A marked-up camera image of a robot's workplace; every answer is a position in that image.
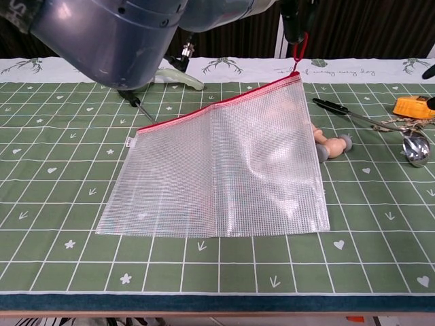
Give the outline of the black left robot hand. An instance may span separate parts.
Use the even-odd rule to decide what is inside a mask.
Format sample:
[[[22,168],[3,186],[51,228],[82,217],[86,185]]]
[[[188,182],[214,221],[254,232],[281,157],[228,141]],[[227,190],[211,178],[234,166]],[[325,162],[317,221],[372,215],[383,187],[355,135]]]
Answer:
[[[305,33],[308,33],[311,29],[312,19],[310,11],[303,18],[300,18],[299,1],[297,0],[280,1],[279,9],[286,41],[291,45],[301,43],[305,38]]]

